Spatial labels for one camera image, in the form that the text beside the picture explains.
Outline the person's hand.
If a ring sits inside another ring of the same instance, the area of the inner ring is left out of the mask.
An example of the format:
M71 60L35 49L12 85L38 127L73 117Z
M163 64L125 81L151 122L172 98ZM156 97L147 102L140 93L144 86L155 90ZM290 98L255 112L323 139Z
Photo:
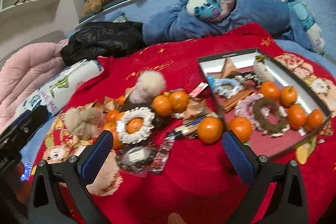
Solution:
M183 218L177 213L171 213L167 220L168 224L187 224Z

